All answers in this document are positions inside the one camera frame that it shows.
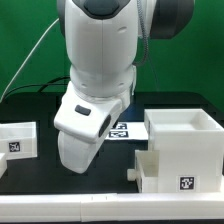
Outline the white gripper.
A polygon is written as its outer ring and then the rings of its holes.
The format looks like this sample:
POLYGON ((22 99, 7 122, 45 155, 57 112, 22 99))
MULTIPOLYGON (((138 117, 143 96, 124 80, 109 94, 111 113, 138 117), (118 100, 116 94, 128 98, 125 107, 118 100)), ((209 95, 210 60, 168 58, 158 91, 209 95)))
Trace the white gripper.
POLYGON ((76 173, 84 173, 121 112, 120 99, 88 102, 69 83, 54 118, 62 164, 76 173))

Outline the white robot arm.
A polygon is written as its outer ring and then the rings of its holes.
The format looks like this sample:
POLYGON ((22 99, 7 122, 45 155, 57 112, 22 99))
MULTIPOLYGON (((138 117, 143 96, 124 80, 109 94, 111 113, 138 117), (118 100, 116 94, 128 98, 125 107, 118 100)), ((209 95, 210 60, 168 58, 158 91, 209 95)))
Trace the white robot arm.
POLYGON ((137 42, 171 39, 193 16, 195 0, 57 0, 71 62, 54 118, 62 164, 85 172, 131 102, 137 42))

